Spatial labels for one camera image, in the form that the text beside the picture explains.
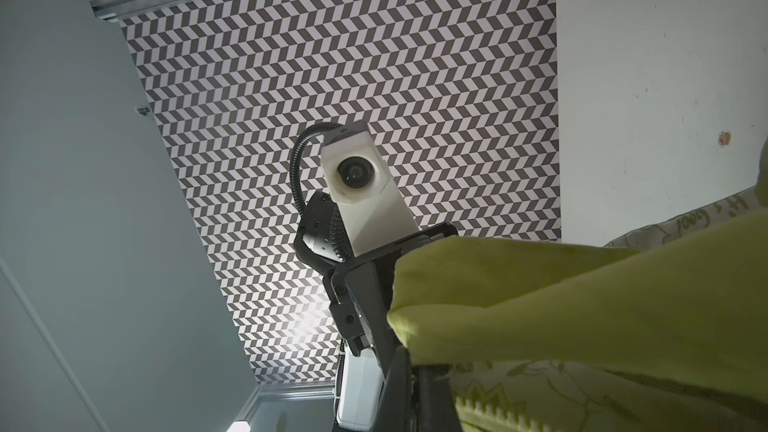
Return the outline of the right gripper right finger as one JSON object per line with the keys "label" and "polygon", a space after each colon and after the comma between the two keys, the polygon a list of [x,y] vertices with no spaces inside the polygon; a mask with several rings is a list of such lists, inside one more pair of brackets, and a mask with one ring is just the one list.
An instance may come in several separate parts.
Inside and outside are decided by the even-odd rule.
{"label": "right gripper right finger", "polygon": [[422,432],[462,431],[451,393],[448,366],[419,368],[417,423]]}

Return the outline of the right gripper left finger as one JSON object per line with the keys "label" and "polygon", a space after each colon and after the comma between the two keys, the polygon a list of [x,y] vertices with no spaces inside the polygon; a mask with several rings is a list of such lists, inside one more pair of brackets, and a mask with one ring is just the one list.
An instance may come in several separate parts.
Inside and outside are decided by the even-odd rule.
{"label": "right gripper left finger", "polygon": [[412,429],[413,374],[408,351],[399,346],[387,373],[372,432],[408,432]]}

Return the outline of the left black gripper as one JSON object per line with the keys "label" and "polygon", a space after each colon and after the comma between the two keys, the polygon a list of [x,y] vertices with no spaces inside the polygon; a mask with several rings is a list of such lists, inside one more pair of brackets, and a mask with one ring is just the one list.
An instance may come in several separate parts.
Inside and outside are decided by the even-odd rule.
{"label": "left black gripper", "polygon": [[392,363],[399,340],[388,325],[387,314],[396,262],[417,248],[457,233],[454,225],[441,223],[340,263],[323,279],[336,328],[354,356],[371,348],[381,366]]}

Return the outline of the lime green zip jacket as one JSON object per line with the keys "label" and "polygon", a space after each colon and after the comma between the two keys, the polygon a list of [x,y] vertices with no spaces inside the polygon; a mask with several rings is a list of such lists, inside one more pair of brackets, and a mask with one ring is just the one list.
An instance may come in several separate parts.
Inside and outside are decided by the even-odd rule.
{"label": "lime green zip jacket", "polygon": [[763,431],[767,176],[603,247],[439,240],[388,321],[465,431]]}

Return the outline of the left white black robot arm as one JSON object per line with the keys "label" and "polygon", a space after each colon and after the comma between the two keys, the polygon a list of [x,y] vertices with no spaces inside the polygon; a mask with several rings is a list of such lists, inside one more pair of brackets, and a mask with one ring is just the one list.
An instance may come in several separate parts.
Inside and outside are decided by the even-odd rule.
{"label": "left white black robot arm", "polygon": [[386,322],[395,262],[455,235],[440,224],[355,257],[329,194],[293,199],[300,220],[293,247],[320,274],[342,338],[335,384],[336,431],[458,431],[445,365],[417,366]]}

